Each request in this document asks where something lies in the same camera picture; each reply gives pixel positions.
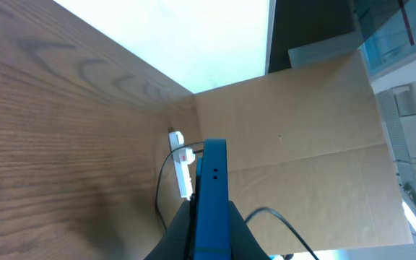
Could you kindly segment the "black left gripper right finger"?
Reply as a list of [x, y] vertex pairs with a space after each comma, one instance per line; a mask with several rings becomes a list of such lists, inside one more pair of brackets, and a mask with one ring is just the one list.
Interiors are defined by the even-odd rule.
[[229, 206], [230, 247], [232, 260], [270, 260], [262, 250], [232, 201]]

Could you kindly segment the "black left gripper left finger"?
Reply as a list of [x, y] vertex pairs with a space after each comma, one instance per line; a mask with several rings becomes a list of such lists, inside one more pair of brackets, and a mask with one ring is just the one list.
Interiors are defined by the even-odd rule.
[[191, 244], [191, 202], [185, 201], [176, 212], [154, 249], [144, 260], [188, 260]]

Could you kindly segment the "blue Galaxy smartphone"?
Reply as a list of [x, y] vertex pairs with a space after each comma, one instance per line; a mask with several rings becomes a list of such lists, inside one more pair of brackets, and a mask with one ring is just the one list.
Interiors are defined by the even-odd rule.
[[194, 260], [230, 258], [226, 141], [207, 139], [196, 169]]

